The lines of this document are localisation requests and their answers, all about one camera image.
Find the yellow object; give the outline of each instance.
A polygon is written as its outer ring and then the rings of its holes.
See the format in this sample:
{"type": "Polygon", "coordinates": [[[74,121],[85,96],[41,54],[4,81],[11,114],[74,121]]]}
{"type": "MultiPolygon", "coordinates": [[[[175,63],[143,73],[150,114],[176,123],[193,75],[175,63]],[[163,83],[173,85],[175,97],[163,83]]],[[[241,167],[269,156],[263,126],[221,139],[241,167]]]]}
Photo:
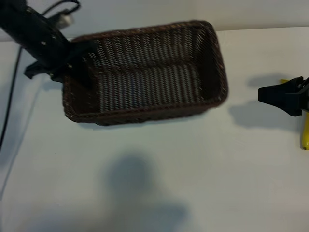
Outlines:
{"type": "Polygon", "coordinates": [[[280,80],[280,84],[283,84],[283,83],[285,83],[285,82],[288,82],[288,80],[285,80],[285,79],[281,79],[281,80],[280,80]]]}
{"type": "MultiPolygon", "coordinates": [[[[285,82],[288,82],[288,80],[281,79],[280,83],[283,84],[285,82]]],[[[304,150],[309,150],[309,113],[306,112],[306,121],[305,121],[305,127],[303,131],[303,137],[302,137],[302,146],[304,150]]]]}

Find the wire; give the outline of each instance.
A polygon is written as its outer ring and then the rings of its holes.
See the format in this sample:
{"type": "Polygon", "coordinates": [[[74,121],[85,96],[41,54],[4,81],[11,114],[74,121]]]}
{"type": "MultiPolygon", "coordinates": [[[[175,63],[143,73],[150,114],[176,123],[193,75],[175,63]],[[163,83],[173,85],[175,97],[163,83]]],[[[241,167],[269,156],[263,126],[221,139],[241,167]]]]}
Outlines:
{"type": "Polygon", "coordinates": [[[76,6],[73,7],[71,10],[69,10],[68,12],[66,12],[66,15],[69,15],[69,14],[72,14],[73,12],[77,11],[80,7],[81,7],[81,4],[79,3],[79,1],[77,0],[61,0],[59,2],[56,2],[55,4],[51,5],[50,7],[48,7],[43,13],[42,15],[45,16],[46,14],[48,14],[52,9],[54,9],[55,7],[59,6],[59,5],[62,5],[64,3],[67,3],[67,2],[72,2],[72,3],[75,3],[76,6]]]}
{"type": "MultiPolygon", "coordinates": [[[[76,3],[75,7],[73,7],[71,10],[66,12],[67,15],[77,11],[81,7],[81,4],[77,0],[61,0],[61,1],[56,2],[55,4],[51,5],[50,7],[48,7],[42,13],[42,15],[45,16],[46,14],[48,14],[50,11],[52,11],[57,6],[62,5],[62,4],[67,3],[67,2],[76,3]]],[[[18,66],[19,66],[19,62],[20,62],[22,51],[23,51],[23,48],[20,46],[19,49],[18,49],[16,61],[15,61],[14,71],[13,71],[13,75],[12,75],[12,82],[11,82],[11,87],[10,87],[10,92],[9,92],[9,99],[8,99],[8,104],[7,104],[7,107],[6,107],[4,123],[3,123],[2,133],[1,133],[1,137],[0,137],[0,153],[1,153],[2,145],[3,145],[3,141],[4,141],[4,137],[5,137],[5,132],[6,132],[8,121],[9,121],[9,117],[10,117],[10,111],[11,111],[14,87],[15,87],[17,71],[18,71],[18,66]]]]}

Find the brown wicker basket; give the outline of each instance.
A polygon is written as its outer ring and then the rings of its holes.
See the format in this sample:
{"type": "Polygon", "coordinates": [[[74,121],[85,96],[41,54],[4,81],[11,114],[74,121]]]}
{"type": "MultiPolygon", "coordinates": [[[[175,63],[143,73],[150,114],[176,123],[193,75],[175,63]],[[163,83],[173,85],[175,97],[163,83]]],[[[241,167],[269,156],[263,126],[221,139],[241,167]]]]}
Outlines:
{"type": "Polygon", "coordinates": [[[115,125],[191,116],[220,105],[227,81],[208,22],[191,21],[78,37],[97,53],[84,57],[87,90],[64,77],[63,105],[75,122],[115,125]]]}

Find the black cable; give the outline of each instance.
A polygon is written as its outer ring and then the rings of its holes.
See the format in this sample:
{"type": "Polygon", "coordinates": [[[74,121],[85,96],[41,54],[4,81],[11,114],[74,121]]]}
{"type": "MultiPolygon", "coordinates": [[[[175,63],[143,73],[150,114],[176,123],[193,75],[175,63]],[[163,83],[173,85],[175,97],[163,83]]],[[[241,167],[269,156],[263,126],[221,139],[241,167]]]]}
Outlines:
{"type": "MultiPolygon", "coordinates": [[[[63,4],[63,3],[67,3],[67,2],[72,2],[72,3],[76,3],[77,4],[71,10],[66,12],[67,15],[77,11],[81,7],[79,1],[77,1],[77,0],[61,0],[59,2],[56,2],[54,5],[51,5],[50,7],[48,7],[42,13],[42,15],[45,16],[47,13],[49,13],[51,10],[53,10],[57,6],[59,6],[59,5],[63,4]]],[[[7,104],[7,107],[6,107],[4,123],[3,123],[2,133],[1,133],[1,137],[0,137],[0,153],[1,153],[2,145],[3,145],[3,141],[4,141],[4,137],[5,137],[5,132],[6,132],[8,121],[9,121],[9,117],[10,117],[10,111],[11,111],[11,104],[12,104],[12,99],[13,99],[15,81],[16,81],[16,77],[17,77],[17,71],[18,71],[18,66],[19,66],[22,50],[23,50],[23,48],[20,46],[19,49],[18,49],[18,54],[17,54],[16,61],[15,61],[14,72],[13,72],[13,75],[12,75],[12,83],[11,83],[10,92],[9,92],[9,99],[8,99],[8,104],[7,104]]]]}
{"type": "Polygon", "coordinates": [[[45,16],[47,13],[49,13],[52,9],[54,9],[55,7],[59,6],[59,5],[62,5],[64,3],[67,3],[67,2],[72,2],[72,3],[75,3],[76,6],[73,7],[71,10],[69,10],[68,12],[66,12],[67,15],[77,11],[80,7],[81,7],[81,4],[79,3],[79,1],[77,0],[61,0],[59,2],[56,2],[54,5],[51,5],[50,7],[48,7],[43,13],[42,15],[45,16]]]}

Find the white wall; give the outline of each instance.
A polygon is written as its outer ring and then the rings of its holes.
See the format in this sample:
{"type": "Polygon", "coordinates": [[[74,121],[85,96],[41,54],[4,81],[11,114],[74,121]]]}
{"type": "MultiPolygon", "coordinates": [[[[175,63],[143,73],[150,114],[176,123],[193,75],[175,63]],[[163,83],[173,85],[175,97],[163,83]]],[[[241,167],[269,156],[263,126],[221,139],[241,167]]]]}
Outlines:
{"type": "MultiPolygon", "coordinates": [[[[56,1],[28,2],[42,12],[56,1]]],[[[82,10],[74,14],[76,23],[64,31],[66,35],[190,19],[207,20],[217,30],[309,26],[308,0],[81,0],[81,3],[82,10]]]]}

